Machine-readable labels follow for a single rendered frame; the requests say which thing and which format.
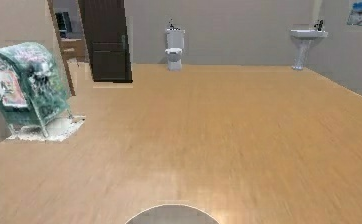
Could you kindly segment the blue framed wall picture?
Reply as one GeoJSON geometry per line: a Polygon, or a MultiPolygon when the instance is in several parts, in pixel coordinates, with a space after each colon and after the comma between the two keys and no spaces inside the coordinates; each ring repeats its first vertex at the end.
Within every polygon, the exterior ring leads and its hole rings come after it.
{"type": "Polygon", "coordinates": [[[362,26],[362,0],[355,0],[350,4],[348,25],[362,26]]]}

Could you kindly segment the dark brown room door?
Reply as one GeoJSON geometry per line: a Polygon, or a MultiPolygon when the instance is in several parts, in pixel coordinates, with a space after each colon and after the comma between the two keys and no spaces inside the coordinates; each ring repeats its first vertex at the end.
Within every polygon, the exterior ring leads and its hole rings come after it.
{"type": "Polygon", "coordinates": [[[124,0],[77,0],[95,82],[132,83],[124,0]],[[126,35],[123,50],[121,35],[126,35]]]}

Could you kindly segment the grey round robot base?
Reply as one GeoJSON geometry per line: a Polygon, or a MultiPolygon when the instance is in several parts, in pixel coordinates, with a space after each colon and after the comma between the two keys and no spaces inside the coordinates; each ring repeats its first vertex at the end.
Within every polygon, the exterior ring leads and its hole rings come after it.
{"type": "Polygon", "coordinates": [[[183,204],[163,204],[146,209],[125,224],[220,224],[210,214],[183,204]]]}

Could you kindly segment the white toilet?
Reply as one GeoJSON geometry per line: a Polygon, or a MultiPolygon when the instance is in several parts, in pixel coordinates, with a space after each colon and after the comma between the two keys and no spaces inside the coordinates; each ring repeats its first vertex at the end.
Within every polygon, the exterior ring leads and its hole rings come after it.
{"type": "Polygon", "coordinates": [[[181,29],[166,30],[166,49],[167,65],[170,71],[180,70],[182,68],[182,55],[184,50],[185,31],[181,29]]]}

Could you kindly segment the white floor mat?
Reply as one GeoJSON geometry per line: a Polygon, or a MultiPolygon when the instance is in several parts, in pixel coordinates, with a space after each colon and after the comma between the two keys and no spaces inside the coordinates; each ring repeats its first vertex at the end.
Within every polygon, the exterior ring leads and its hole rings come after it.
{"type": "Polygon", "coordinates": [[[7,140],[62,142],[76,133],[85,123],[85,116],[58,117],[46,125],[47,136],[38,126],[23,126],[12,133],[7,140]]]}

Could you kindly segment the white pedestal sink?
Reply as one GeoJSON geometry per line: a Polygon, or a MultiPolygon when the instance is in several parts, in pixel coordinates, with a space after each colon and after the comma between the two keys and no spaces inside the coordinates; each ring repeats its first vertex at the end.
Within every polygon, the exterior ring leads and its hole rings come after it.
{"type": "Polygon", "coordinates": [[[290,31],[290,36],[299,41],[298,51],[292,69],[303,70],[311,43],[315,39],[327,38],[328,32],[315,29],[292,29],[290,31]]]}

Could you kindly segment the brown wooden cabinet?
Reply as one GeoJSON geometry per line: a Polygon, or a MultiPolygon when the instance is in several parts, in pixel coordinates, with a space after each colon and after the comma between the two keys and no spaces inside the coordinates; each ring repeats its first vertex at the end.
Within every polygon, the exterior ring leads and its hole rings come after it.
{"type": "Polygon", "coordinates": [[[76,59],[79,62],[88,61],[88,53],[84,39],[62,38],[63,59],[76,59]]]}

